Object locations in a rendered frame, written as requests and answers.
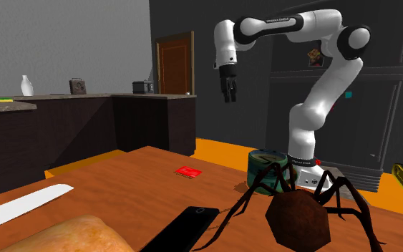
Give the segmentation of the brown wooden door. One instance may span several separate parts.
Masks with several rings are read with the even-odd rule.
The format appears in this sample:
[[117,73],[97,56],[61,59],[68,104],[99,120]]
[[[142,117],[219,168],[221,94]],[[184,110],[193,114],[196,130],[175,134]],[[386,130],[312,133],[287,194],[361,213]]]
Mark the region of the brown wooden door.
[[195,94],[194,31],[157,38],[155,48],[159,93]]

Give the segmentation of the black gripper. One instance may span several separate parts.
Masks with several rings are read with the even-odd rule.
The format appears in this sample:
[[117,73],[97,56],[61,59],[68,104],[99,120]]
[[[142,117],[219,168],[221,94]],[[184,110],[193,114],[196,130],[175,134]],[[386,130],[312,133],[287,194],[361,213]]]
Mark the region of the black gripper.
[[236,76],[237,76],[237,67],[235,64],[225,64],[219,66],[219,75],[221,80],[221,92],[223,93],[223,97],[226,103],[236,101]]

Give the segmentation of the green round tin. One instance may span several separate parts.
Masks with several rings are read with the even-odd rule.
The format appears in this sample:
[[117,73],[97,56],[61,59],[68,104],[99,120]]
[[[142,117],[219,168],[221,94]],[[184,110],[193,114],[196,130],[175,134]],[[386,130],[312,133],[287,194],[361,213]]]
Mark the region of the green round tin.
[[[281,153],[274,150],[253,150],[248,154],[248,169],[247,169],[247,184],[251,187],[255,177],[266,169],[272,163],[278,163],[281,167],[286,165],[288,162],[287,157]],[[287,168],[282,172],[284,178],[288,185],[290,185],[289,180],[289,169]],[[274,188],[276,182],[276,173],[274,170],[268,172],[268,174],[262,179],[262,183]],[[276,187],[276,191],[283,192],[280,183]],[[271,193],[262,187],[256,188],[256,193],[270,195]]]

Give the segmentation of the red flat card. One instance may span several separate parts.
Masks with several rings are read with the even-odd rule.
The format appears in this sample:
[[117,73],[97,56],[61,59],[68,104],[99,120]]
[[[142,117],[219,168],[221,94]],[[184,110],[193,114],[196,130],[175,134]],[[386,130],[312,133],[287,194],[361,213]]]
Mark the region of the red flat card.
[[178,168],[175,171],[175,174],[181,175],[181,176],[183,176],[185,178],[189,178],[189,179],[196,178],[201,173],[202,173],[201,170],[197,170],[195,168],[190,168],[190,167],[187,167],[187,166],[183,166],[181,168]]

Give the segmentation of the white flat knife blade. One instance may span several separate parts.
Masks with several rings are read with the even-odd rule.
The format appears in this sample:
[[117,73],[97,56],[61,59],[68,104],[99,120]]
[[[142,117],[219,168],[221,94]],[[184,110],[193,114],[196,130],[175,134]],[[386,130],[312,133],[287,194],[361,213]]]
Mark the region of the white flat knife blade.
[[65,193],[73,190],[71,185],[56,184],[50,185],[41,190],[21,196],[7,203],[0,205],[0,225],[13,220],[35,208],[38,208],[49,201],[52,201]]

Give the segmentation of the brown toy spider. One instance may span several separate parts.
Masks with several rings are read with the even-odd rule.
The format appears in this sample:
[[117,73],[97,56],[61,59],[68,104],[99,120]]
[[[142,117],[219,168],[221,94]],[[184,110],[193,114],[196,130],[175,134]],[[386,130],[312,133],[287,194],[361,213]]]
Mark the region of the brown toy spider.
[[[233,217],[245,212],[256,188],[262,187],[271,193],[272,201],[266,211],[266,220],[276,242],[295,252],[315,252],[331,242],[328,214],[355,215],[369,239],[371,252],[383,252],[382,242],[378,241],[372,226],[369,206],[357,189],[345,177],[335,178],[328,170],[324,171],[314,192],[297,188],[294,179],[290,185],[283,179],[282,172],[289,169],[293,175],[293,165],[287,163],[281,167],[278,163],[270,164],[260,172],[252,186],[230,209],[214,236],[201,249],[215,242]],[[262,179],[269,171],[276,173],[274,188],[263,184]],[[280,183],[283,192],[276,191]],[[340,198],[339,188],[346,186],[354,200]]]

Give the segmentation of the black smartphone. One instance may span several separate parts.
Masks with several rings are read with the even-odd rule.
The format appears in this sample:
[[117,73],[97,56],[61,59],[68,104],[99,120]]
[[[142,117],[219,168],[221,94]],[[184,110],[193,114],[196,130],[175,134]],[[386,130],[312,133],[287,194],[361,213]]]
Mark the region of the black smartphone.
[[217,208],[187,207],[140,252],[190,252],[219,212]]

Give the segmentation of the dark grey refrigerator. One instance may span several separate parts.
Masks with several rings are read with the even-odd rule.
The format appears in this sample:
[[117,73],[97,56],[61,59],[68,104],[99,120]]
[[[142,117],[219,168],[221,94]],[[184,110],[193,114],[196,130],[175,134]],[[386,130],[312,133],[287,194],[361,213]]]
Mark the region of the dark grey refrigerator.
[[[383,173],[394,103],[403,81],[403,0],[316,0],[285,9],[285,13],[315,9],[338,9],[345,26],[365,24],[372,32],[362,56],[362,70],[315,133],[315,156],[323,168],[338,168],[355,188],[375,192]],[[273,38],[268,149],[287,151],[290,109],[306,99],[331,64],[331,59],[325,58],[320,67],[309,65],[307,54],[317,47],[317,42]]]

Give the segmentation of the dark kitchen counter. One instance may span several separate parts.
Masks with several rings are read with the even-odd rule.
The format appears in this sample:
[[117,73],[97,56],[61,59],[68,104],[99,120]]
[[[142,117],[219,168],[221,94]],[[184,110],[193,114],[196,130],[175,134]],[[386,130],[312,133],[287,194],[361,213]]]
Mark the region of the dark kitchen counter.
[[45,170],[113,150],[195,151],[188,94],[49,94],[0,103],[0,193],[40,181]]

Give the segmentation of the grey robot stand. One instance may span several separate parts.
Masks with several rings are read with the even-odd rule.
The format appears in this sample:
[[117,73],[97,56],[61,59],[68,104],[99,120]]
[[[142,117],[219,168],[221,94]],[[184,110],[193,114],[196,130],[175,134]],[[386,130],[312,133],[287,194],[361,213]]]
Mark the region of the grey robot stand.
[[[335,178],[344,176],[344,174],[338,168],[326,167],[326,166],[321,166],[321,168],[323,170],[329,170]],[[340,192],[340,198],[354,200],[353,195],[351,194],[350,190],[346,186],[339,188],[339,192]]]

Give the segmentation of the orange-brown bread loaf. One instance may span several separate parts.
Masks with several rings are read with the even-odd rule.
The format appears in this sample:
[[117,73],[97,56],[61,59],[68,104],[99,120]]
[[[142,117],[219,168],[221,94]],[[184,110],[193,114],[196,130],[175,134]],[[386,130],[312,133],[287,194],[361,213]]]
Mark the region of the orange-brown bread loaf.
[[135,252],[102,219],[81,215],[55,224],[0,252]]

